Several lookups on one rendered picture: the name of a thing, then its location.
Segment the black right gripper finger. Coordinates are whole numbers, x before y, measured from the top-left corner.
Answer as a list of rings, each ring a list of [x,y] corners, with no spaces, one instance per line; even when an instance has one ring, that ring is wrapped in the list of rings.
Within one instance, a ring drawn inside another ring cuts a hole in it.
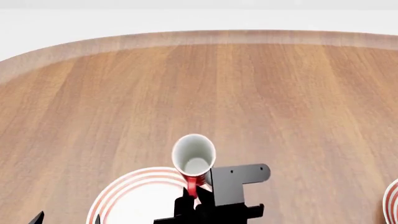
[[[196,186],[196,191],[197,191],[197,197],[198,197],[201,205],[203,205],[204,207],[214,207],[215,206],[213,192],[210,192],[209,190],[201,188],[200,186]]]
[[[183,195],[175,199],[175,211],[192,211],[194,206],[194,197],[188,193],[186,188],[183,188]]]

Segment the red mug white inside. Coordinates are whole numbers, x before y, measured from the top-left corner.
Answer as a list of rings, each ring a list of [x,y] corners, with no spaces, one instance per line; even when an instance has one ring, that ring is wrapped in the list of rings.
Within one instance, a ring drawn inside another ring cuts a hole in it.
[[[215,145],[201,134],[188,134],[172,148],[172,163],[187,181],[187,192],[197,198],[197,187],[206,184],[206,174],[216,161]]]

